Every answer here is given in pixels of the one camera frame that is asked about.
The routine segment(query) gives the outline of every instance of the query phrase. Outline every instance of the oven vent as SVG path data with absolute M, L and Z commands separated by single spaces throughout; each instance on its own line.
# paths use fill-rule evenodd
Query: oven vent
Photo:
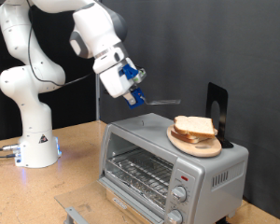
M 215 175 L 212 179 L 212 189 L 215 189 L 226 182 L 232 181 L 237 176 L 240 176 L 244 173 L 244 162 L 240 162 L 228 170 L 223 171 L 222 173 Z

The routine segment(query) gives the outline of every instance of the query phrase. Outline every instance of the wooden plate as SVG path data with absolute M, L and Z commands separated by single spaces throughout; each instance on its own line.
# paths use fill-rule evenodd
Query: wooden plate
M 167 129 L 167 136 L 171 143 L 178 149 L 196 157 L 215 157 L 218 155 L 222 146 L 216 138 L 204 140 L 202 142 L 192 144 L 181 141 L 171 136 L 171 130 L 174 129 L 174 124 Z

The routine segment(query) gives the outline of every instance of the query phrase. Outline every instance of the black plate holder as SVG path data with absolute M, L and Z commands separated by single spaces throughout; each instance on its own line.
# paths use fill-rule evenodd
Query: black plate holder
M 233 144 L 224 138 L 226 115 L 227 115 L 227 104 L 228 104 L 228 93 L 225 89 L 210 82 L 208 83 L 207 101 L 206 101 L 205 116 L 207 118 L 212 117 L 212 105 L 214 101 L 217 101 L 220 108 L 220 118 L 218 124 L 217 139 L 220 141 L 222 148 L 232 148 Z

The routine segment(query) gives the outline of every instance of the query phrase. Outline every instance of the blue gripper part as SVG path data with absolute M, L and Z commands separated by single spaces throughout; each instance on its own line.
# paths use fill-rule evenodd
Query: blue gripper part
M 126 100 L 130 109 L 134 109 L 135 107 L 138 107 L 139 105 L 142 105 L 144 103 L 144 100 L 142 100 L 140 96 L 143 96 L 143 97 L 145 97 L 145 96 L 142 93 L 142 91 L 140 90 L 140 88 L 137 88 L 137 89 L 131 91 L 131 94 L 134 97 L 134 99 L 136 100 L 136 104 L 130 105 L 129 101 Z
M 123 70 L 123 73 L 125 74 L 125 76 L 128 78 L 128 80 L 137 76 L 139 73 L 138 70 L 130 67 L 130 65 L 128 63 L 122 67 L 122 70 Z

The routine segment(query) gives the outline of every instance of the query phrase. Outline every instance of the wire rack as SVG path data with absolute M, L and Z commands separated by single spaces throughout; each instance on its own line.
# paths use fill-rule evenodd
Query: wire rack
M 142 148 L 108 160 L 116 166 L 110 172 L 149 201 L 164 210 L 173 165 Z

